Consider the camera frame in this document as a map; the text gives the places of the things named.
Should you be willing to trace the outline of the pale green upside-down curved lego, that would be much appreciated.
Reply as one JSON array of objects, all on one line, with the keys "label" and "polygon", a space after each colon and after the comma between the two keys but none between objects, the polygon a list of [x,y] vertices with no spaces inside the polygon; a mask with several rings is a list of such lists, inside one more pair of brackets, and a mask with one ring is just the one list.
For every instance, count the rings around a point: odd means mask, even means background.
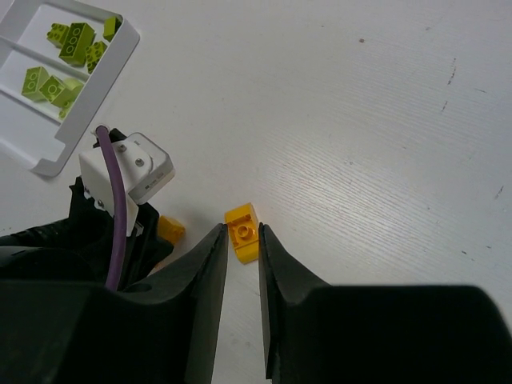
[{"label": "pale green upside-down curved lego", "polygon": [[26,70],[21,95],[33,102],[45,99],[39,88],[48,79],[49,74],[43,66],[31,67]]}]

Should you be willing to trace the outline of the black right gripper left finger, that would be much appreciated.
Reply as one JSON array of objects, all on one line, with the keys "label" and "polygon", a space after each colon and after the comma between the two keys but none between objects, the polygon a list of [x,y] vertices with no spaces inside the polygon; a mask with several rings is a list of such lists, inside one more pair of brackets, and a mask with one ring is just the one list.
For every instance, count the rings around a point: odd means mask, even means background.
[{"label": "black right gripper left finger", "polygon": [[4,383],[208,383],[227,266],[227,228],[113,292],[85,282],[1,282]]}]

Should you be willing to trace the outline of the lime green small lego brick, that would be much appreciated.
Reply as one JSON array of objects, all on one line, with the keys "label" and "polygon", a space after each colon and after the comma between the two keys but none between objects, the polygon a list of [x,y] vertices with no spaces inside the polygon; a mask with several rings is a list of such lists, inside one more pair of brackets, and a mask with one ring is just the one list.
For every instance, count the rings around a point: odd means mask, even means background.
[{"label": "lime green small lego brick", "polygon": [[103,38],[108,42],[111,42],[121,24],[122,19],[119,16],[113,16],[105,20],[103,24]]}]

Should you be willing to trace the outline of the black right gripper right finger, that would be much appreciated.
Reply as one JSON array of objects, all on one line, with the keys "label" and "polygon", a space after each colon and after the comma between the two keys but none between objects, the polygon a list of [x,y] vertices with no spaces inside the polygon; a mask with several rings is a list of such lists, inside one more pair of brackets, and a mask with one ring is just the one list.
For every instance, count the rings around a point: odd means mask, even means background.
[{"label": "black right gripper right finger", "polygon": [[475,286],[334,286],[259,229],[273,383],[508,383],[511,334]]}]

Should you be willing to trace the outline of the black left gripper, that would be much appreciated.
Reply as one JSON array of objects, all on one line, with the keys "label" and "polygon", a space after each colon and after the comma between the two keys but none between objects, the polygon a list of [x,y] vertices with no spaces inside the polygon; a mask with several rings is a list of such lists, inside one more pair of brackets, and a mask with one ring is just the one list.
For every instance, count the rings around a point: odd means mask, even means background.
[{"label": "black left gripper", "polygon": [[[67,218],[1,237],[1,279],[104,284],[110,266],[114,220],[85,196],[82,179],[70,187]],[[126,240],[119,290],[143,279],[174,245],[158,236],[159,214],[139,207],[137,227]]]}]

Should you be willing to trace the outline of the pale green curved studded lego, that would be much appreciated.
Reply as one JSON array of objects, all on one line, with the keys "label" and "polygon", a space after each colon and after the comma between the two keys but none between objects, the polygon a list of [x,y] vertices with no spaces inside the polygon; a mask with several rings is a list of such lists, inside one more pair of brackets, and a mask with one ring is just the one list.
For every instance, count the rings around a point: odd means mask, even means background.
[{"label": "pale green curved studded lego", "polygon": [[62,80],[62,85],[64,88],[58,92],[51,102],[52,105],[61,109],[69,104],[73,104],[84,87],[84,84],[76,78],[65,78]]}]

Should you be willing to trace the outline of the lime green upside-down square lego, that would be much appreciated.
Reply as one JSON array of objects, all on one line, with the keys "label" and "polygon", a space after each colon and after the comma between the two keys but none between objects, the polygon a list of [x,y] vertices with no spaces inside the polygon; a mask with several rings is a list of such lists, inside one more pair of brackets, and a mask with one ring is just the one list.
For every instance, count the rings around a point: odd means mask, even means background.
[{"label": "lime green upside-down square lego", "polygon": [[56,47],[62,47],[69,31],[68,25],[52,23],[50,30],[46,33],[46,39]]}]

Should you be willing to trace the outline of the orange upside-down lego brick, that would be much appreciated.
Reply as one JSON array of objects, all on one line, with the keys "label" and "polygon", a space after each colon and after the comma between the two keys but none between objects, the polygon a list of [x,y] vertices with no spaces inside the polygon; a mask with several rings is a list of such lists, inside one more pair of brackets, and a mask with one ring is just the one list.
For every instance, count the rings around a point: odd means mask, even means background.
[{"label": "orange upside-down lego brick", "polygon": [[258,259],[258,218],[251,203],[225,212],[225,224],[237,259],[248,264]]}]

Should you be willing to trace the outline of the lime green curved studded lego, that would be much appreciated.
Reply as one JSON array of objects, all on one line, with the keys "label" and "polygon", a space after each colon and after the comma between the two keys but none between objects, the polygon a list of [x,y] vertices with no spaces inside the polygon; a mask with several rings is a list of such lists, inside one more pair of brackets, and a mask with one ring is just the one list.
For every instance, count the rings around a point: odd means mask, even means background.
[{"label": "lime green curved studded lego", "polygon": [[102,56],[106,52],[107,44],[103,41],[94,42],[86,48],[86,68],[89,74],[92,74]]}]

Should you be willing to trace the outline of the yellow long lego brick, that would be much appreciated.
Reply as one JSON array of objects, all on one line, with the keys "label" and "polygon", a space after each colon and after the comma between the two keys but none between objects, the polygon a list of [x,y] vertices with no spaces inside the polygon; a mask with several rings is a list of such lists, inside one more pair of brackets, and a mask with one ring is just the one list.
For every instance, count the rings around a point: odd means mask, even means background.
[{"label": "yellow long lego brick", "polygon": [[179,243],[186,234],[186,228],[178,220],[167,216],[161,216],[158,220],[158,236],[171,243],[173,246]]}]

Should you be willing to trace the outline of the pale green upside-down square lego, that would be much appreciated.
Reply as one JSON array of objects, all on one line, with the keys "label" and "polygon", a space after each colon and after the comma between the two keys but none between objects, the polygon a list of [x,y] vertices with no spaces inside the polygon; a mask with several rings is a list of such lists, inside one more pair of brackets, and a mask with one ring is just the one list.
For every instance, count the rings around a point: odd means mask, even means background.
[{"label": "pale green upside-down square lego", "polygon": [[54,106],[62,107],[68,96],[68,89],[57,77],[51,75],[38,88],[45,100]]}]

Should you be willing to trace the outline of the lime green long lego brick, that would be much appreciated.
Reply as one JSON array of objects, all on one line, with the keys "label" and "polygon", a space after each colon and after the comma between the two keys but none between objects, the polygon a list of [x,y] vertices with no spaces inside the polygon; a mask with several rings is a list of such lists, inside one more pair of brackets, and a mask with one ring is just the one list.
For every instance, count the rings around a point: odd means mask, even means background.
[{"label": "lime green long lego brick", "polygon": [[84,66],[86,49],[93,44],[94,36],[95,31],[87,22],[71,23],[58,57],[70,66]]}]

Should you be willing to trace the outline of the pale green small lego brick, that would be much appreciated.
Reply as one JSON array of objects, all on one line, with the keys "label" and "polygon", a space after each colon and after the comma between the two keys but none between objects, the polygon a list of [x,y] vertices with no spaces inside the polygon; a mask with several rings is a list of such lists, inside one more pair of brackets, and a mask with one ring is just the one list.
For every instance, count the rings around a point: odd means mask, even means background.
[{"label": "pale green small lego brick", "polygon": [[66,116],[68,115],[68,113],[70,112],[72,106],[73,106],[73,104],[69,104],[69,105],[63,107],[62,109],[60,109],[60,111],[58,113],[58,118],[60,120],[64,120],[66,118]]}]

